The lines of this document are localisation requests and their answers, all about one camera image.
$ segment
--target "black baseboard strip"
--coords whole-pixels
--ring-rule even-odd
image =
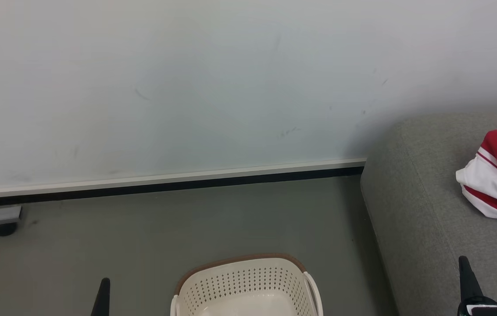
[[[0,206],[34,203],[34,202],[72,200],[75,198],[89,198],[89,197],[98,198],[100,196],[140,194],[140,193],[149,193],[149,192],[187,190],[187,189],[208,188],[208,187],[236,186],[238,184],[330,178],[332,176],[354,176],[357,174],[361,174],[362,171],[363,167],[352,167],[352,168],[315,170],[315,171],[304,171],[304,172],[266,174],[263,176],[239,176],[237,178],[148,184],[145,186],[130,186],[130,187],[119,187],[119,188],[46,193],[46,194],[7,196],[2,198],[0,197]]]

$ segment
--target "white baseboard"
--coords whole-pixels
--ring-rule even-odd
[[[104,188],[144,186],[147,184],[162,184],[173,182],[186,182],[196,180],[213,180],[222,178],[236,178],[239,176],[262,176],[287,172],[302,172],[314,170],[327,170],[338,168],[351,168],[364,166],[365,158],[327,160],[325,162],[302,162],[298,164],[285,164],[252,168],[224,169],[203,172],[186,172],[166,174],[163,176],[136,176],[133,178],[120,178],[109,180],[95,180],[71,182],[60,184],[40,184],[36,186],[0,188],[0,198],[5,196],[21,196],[29,194],[47,194],[70,192],[76,190],[94,190]]]

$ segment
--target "gray fabric upholstery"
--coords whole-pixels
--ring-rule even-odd
[[[367,158],[362,192],[401,316],[456,314],[461,255],[497,300],[497,219],[471,206],[455,181],[493,129],[497,114],[413,118]]]

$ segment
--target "gray floor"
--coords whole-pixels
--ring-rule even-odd
[[[0,237],[0,315],[89,315],[102,277],[111,314],[167,315],[195,266],[257,252],[296,256],[325,315],[396,315],[359,177],[24,205]]]

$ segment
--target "caster wheel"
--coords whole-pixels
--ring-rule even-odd
[[[8,223],[0,225],[0,236],[10,236],[16,232],[16,228],[18,228],[17,223]]]

